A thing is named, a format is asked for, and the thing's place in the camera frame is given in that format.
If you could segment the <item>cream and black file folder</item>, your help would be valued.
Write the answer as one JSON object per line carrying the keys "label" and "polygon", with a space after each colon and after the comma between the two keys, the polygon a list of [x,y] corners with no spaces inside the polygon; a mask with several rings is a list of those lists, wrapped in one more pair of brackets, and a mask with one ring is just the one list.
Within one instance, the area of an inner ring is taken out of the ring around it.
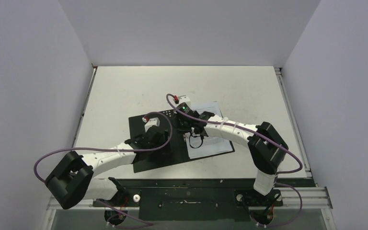
{"label": "cream and black file folder", "polygon": [[139,116],[130,117],[128,144],[139,149],[151,149],[140,153],[133,161],[135,173],[177,165],[207,157],[232,153],[232,142],[222,138],[207,136],[203,123],[215,112],[219,112],[217,103],[204,110],[192,110],[187,103],[178,106],[186,115],[176,113],[173,109],[161,111],[151,127],[139,123]]}

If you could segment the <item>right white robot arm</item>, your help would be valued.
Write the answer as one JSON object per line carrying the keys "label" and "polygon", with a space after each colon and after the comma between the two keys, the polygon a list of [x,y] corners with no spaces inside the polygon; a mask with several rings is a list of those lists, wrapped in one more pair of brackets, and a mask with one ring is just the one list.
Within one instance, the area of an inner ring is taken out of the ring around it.
{"label": "right white robot arm", "polygon": [[276,129],[268,122],[260,125],[236,123],[211,112],[199,114],[191,110],[187,103],[177,106],[175,112],[179,124],[195,134],[222,138],[235,142],[249,149],[257,168],[257,176],[253,185],[252,200],[255,204],[265,205],[270,199],[278,167],[284,160],[288,146]]}

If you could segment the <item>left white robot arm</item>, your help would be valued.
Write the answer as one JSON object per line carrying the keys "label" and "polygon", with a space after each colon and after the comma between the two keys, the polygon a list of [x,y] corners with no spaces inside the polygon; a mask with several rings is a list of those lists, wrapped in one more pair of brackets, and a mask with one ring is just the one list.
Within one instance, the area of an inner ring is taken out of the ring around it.
{"label": "left white robot arm", "polygon": [[98,175],[142,161],[150,155],[161,154],[168,148],[171,138],[170,129],[151,126],[144,134],[102,152],[78,154],[72,150],[45,179],[45,185],[63,209],[70,209],[88,199],[105,200],[116,207],[128,192],[115,178],[98,178]]}

